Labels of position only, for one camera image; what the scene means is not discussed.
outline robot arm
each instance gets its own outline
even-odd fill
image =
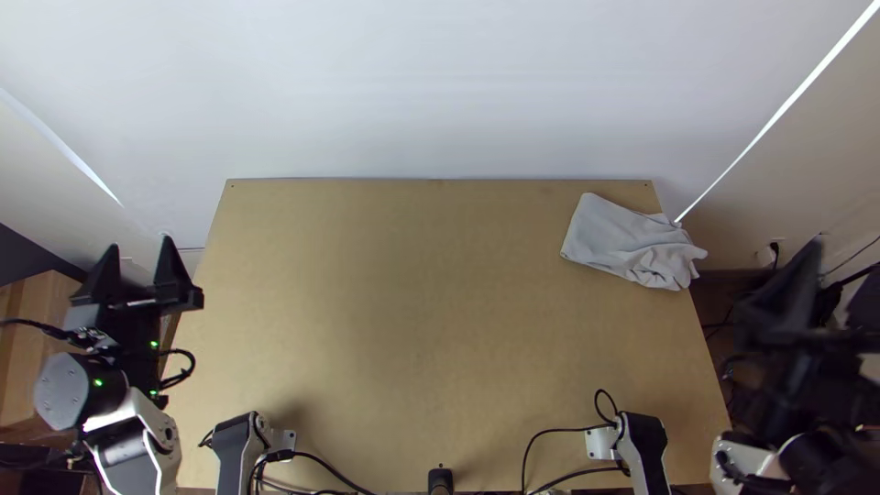
[[[635,495],[669,495],[663,454],[666,429],[653,417],[620,412],[615,425],[587,430],[587,452],[597,460],[623,461],[632,478]]]

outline white towel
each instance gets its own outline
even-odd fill
[[[562,257],[645,287],[679,291],[708,253],[665,214],[641,214],[588,192],[571,217]]]

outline white wall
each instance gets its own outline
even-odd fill
[[[0,223],[85,269],[118,243],[124,275],[151,281],[159,239],[2,101],[0,123]]]
[[[880,19],[869,21],[752,151],[685,218],[701,268],[754,268],[783,237],[788,260],[818,233],[826,269],[880,235]],[[880,243],[828,281],[880,259]]]
[[[150,247],[201,246],[230,177],[652,178],[675,215],[867,5],[8,0],[0,87]]]

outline wooden table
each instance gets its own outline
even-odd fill
[[[174,343],[198,357],[170,390],[180,485],[213,487],[196,444],[257,410],[370,490],[424,491],[440,463],[457,490],[518,490],[532,434],[600,423],[597,388],[663,420],[672,483],[707,482],[729,423],[690,295],[562,259],[586,192],[659,211],[645,181],[228,182],[196,276],[205,309]],[[546,435],[528,485],[595,466],[582,434]],[[266,477],[344,488],[300,459]]]

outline silver metal bracket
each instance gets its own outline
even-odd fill
[[[621,455],[613,448],[620,434],[621,432],[617,426],[593,428],[584,432],[589,458],[595,460],[621,460]]]

